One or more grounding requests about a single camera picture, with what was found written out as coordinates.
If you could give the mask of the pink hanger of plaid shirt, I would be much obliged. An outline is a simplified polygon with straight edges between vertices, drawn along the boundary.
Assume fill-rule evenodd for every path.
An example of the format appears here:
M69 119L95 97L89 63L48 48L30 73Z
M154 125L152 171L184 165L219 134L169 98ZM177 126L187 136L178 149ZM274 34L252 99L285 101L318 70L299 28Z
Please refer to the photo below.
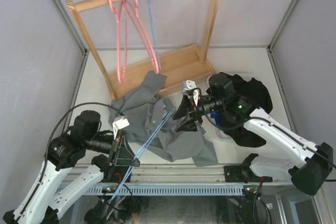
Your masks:
M133 3L131 3L128 0L123 0L121 2L121 10L124 11L124 24L125 24L125 38L124 38L124 45L125 45L125 51L127 51L127 42L128 42L128 36L127 36L127 19L128 17L131 18L131 21L133 22L134 27L136 28L138 35L140 39L142 40L143 45L145 46L147 53L150 57L154 72L156 74L160 71L159 66L159 60L158 57L155 54L152 42L148 36L148 33L143 25L143 22L139 15L139 1L134 0Z

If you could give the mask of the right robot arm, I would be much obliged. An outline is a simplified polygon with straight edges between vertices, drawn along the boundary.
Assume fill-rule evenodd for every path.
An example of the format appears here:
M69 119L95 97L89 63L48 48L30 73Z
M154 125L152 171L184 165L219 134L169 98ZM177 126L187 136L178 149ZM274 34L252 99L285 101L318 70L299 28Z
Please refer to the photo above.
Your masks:
M173 116L182 120L178 132L196 132L202 117L206 117L240 146L258 147L255 141L259 138L284 152L284 158L249 154L239 166L245 182L263 177L290 180L298 190L313 196L329 181L335 169L329 144L316 144L278 123L252 99L239 94L223 72L210 76L208 84L207 95L202 95L194 81L181 83L183 98Z

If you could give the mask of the wooden clothes rack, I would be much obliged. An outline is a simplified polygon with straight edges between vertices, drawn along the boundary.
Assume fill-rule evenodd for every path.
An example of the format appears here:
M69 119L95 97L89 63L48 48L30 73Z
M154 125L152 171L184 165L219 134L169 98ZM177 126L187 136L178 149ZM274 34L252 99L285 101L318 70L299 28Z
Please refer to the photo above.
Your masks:
M123 0L113 0L114 3L122 1ZM167 79L165 80L164 87L159 91L159 96L162 97L176 92L180 82L186 79L195 78L196 81L204 81L215 72L213 66L207 60L207 54L219 1L220 0L209 0L201 45L193 44L163 55L163 74ZM125 82L123 84L119 83L117 71L107 72L80 17L81 12L109 5L108 0L85 0L77 3L74 3L72 0L67 0L66 4L106 81L110 97L112 99L119 99L136 88L150 68L153 68L151 60L132 65L129 68L130 72L125 72Z

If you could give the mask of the grey shirt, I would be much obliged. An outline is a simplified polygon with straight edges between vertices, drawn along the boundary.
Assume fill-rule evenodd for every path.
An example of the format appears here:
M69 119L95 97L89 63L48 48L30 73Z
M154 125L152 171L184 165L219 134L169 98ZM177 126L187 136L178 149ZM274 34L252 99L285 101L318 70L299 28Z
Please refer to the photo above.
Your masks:
M130 143L143 145L162 122L166 113L173 109L170 99L160 98L166 76L150 71L142 83L120 99L112 100L109 123L123 113L129 126L125 128ZM198 125L195 132L178 132L177 121L168 121L152 140L148 150L169 161L192 158L197 167L214 166L218 163L213 143L204 137L205 130Z

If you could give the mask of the black shirt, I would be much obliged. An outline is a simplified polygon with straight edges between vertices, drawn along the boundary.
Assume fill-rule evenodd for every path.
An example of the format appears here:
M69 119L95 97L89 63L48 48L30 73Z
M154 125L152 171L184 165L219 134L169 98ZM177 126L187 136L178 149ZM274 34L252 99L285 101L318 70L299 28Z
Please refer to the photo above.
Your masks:
M244 127L245 123L256 119L255 116L251 115L256 109L263 109L267 113L273 110L269 91L261 81L251 78L243 86L243 95L241 95L235 90L231 80L227 79L226 73L221 77L215 76L215 78L212 87L216 93L213 92L212 95L208 95L215 102L218 102L219 105L211 105L211 113L221 110L223 119L225 118L231 123L236 123L236 125L228 128L220 128L214 123L219 129L228 132L239 127ZM234 140L234 142L239 146L252 148L262 147L266 144L266 140L254 132L252 132L252 136L243 138L242 140Z

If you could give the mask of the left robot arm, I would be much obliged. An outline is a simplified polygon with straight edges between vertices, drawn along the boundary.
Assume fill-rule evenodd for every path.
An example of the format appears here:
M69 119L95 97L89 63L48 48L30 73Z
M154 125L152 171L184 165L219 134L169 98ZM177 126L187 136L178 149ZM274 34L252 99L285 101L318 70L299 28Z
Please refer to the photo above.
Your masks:
M86 110L75 118L70 132L50 141L41 170L23 202L3 215L5 223L58 223L67 210L97 183L121 179L120 167L138 167L139 160L130 149L125 128L128 119L114 119L112 131L101 131L100 114ZM65 189L61 182L82 159L94 151L91 164Z

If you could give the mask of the light blue wire hanger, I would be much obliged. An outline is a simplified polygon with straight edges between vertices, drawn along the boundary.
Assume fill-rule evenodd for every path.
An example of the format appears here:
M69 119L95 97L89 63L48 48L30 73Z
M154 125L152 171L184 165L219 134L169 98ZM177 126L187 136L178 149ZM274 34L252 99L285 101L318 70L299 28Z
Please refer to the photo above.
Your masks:
M150 146L154 138L157 136L158 132L161 130L161 128L164 126L164 124L168 121L168 119L173 115L173 113L176 111L176 107L174 106L173 109L165 115L165 117L162 119L161 123L157 126L157 128L153 131L153 133L150 135L148 140L140 147L138 152L135 154L133 161L136 159L139 159L144 151ZM123 188L125 182L127 181L128 177L131 175L133 169L135 168L134 165L130 165L124 178L122 179L122 182L118 186L118 188L115 190L115 192L112 195L112 200L114 200L118 195L120 195L120 190Z
M153 42L154 42L154 51L155 51L156 58L158 60L159 68L161 70L162 67L161 67L161 62L160 62L160 55L159 55L158 50L157 50L157 37L156 37L154 17L153 17L152 7L151 7L151 0L147 0L147 3L148 3L148 9L149 9L151 33L152 33L152 38L153 38Z

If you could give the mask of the blue plaid shirt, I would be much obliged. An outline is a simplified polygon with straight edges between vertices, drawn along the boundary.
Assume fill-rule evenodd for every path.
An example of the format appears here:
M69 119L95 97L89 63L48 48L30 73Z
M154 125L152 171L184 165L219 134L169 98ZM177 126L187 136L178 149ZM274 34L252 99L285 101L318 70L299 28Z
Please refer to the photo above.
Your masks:
M210 118L214 120L215 124L219 127L223 127L222 117L218 112L211 113Z

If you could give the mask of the pink hanger of white shirt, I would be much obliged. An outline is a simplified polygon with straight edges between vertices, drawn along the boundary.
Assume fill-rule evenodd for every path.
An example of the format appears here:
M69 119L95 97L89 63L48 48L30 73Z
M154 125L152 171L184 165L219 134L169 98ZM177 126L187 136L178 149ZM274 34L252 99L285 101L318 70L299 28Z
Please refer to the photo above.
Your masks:
M113 0L108 0L109 6L111 9L111 12L115 16L116 23L117 23L117 77L118 77L118 82L123 84L125 82L125 71L127 67L127 31L125 32L125 52L124 52L124 63L123 66L121 66L121 13L123 11L123 4L124 1L122 1L119 4L119 7L116 8L114 6Z

